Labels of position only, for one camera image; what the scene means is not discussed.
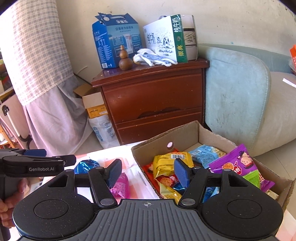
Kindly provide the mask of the person's left hand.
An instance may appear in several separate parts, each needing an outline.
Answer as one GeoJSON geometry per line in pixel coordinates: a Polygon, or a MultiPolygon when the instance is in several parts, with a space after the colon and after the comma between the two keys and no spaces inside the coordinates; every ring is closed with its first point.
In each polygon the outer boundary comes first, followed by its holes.
{"type": "Polygon", "coordinates": [[[29,191],[29,181],[23,178],[18,184],[18,190],[5,201],[1,200],[1,223],[4,227],[12,228],[13,223],[13,210],[15,206],[23,199],[26,191],[29,191]]]}

